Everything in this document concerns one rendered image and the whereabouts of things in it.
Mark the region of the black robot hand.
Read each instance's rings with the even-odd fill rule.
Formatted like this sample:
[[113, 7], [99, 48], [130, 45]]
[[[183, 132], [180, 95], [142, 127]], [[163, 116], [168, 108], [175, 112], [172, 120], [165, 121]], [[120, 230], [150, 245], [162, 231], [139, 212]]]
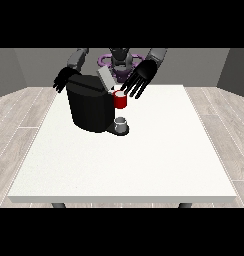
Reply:
[[64, 67], [54, 79], [53, 87], [60, 93], [68, 83], [69, 78], [75, 74], [78, 74], [77, 70], [70, 67]]
[[140, 62], [132, 74], [126, 79], [120, 90], [125, 95], [138, 99], [156, 75], [157, 70], [157, 64], [154, 60]]

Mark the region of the red pod holder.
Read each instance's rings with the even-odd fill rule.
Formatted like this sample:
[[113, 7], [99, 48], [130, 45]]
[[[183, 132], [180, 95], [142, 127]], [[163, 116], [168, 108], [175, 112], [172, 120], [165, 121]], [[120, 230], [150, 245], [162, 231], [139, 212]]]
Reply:
[[113, 93], [114, 107], [117, 109], [123, 109], [127, 106], [127, 96], [123, 91], [117, 90]]

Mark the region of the pale grey machine lid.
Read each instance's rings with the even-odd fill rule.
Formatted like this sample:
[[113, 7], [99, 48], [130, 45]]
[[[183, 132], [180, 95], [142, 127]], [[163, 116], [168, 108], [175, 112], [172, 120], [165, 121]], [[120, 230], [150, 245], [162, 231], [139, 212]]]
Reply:
[[116, 84], [107, 66], [103, 66], [97, 70], [97, 75], [100, 78], [106, 91], [110, 91]]

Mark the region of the black coffee machine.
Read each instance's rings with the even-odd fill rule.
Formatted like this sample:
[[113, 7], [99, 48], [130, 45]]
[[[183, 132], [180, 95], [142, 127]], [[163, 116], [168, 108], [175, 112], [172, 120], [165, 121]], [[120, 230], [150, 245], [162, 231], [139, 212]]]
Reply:
[[110, 132], [117, 136], [129, 133], [115, 124], [114, 97], [109, 94], [98, 76], [74, 74], [66, 84], [73, 122], [88, 132]]

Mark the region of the small grey cup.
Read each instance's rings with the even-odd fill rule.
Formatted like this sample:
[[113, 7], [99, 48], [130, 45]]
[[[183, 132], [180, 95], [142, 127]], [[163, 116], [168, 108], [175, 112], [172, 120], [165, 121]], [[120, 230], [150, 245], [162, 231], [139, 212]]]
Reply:
[[115, 124], [115, 131], [118, 133], [123, 133], [127, 129], [127, 121], [124, 117], [117, 117], [114, 120], [114, 124]]

